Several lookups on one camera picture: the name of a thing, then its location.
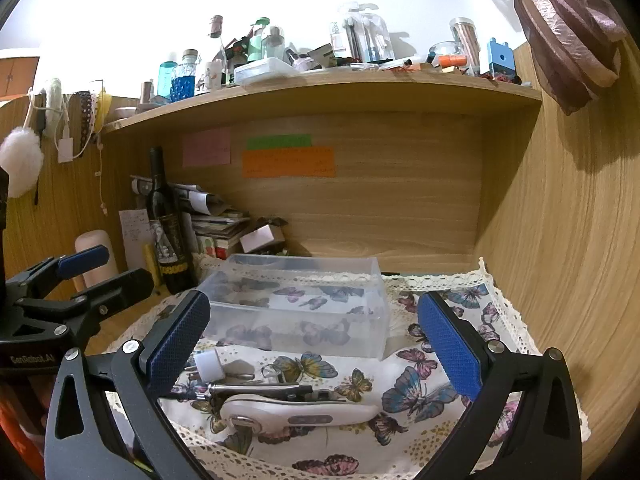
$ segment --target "green sticky note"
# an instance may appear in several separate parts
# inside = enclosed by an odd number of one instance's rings
[[[246,140],[248,150],[270,150],[273,148],[308,148],[311,146],[311,135],[290,134],[251,137]]]

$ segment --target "butterfly tablecloth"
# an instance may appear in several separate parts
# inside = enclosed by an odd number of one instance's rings
[[[194,257],[202,274],[220,264],[207,256]],[[216,347],[223,365],[251,363],[259,377],[264,365],[276,363],[287,380],[328,388],[354,402],[375,404],[380,413],[373,420],[355,426],[285,428],[279,433],[252,435],[226,428],[206,402],[161,400],[178,434],[212,475],[225,480],[300,480],[318,475],[362,480],[413,478],[468,404],[449,383],[417,324],[417,301],[427,291],[439,291],[454,313],[471,322],[486,340],[499,338],[511,351],[540,354],[519,313],[494,286],[482,259],[478,270],[466,274],[383,279],[391,312],[383,361],[263,351],[235,344]],[[130,338],[142,339],[179,298],[161,302],[114,342],[110,351]],[[194,353],[216,343],[203,338]],[[204,389],[201,382],[189,381],[186,372],[175,385],[182,392]],[[122,411],[115,394],[110,394],[110,401]],[[512,394],[477,468],[495,458],[517,404],[518,395]],[[585,441],[590,435],[587,417],[579,406],[578,411]]]

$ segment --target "cabinet door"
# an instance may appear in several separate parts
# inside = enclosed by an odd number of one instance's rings
[[[36,77],[39,57],[15,57],[6,95],[25,95]]]
[[[0,59],[0,98],[8,95],[6,89],[11,81],[11,69],[14,66],[14,61],[13,57]]]

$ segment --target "white wall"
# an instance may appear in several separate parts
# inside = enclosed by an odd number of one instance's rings
[[[103,78],[111,94],[138,96],[140,82],[157,78],[168,51],[198,48],[207,39],[214,14],[224,16],[225,41],[244,36],[256,18],[268,16],[284,28],[287,43],[315,48],[329,41],[328,23],[346,1],[21,0],[0,30],[0,49],[39,47],[36,86],[55,75],[69,92]],[[398,57],[425,54],[433,43],[450,40],[455,16],[474,20],[481,45],[492,36],[512,47],[524,41],[509,4],[505,11],[492,0],[357,1],[380,7]]]

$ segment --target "pink sticky note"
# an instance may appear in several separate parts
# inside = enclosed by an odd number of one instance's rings
[[[229,128],[182,134],[182,167],[200,168],[231,164]]]

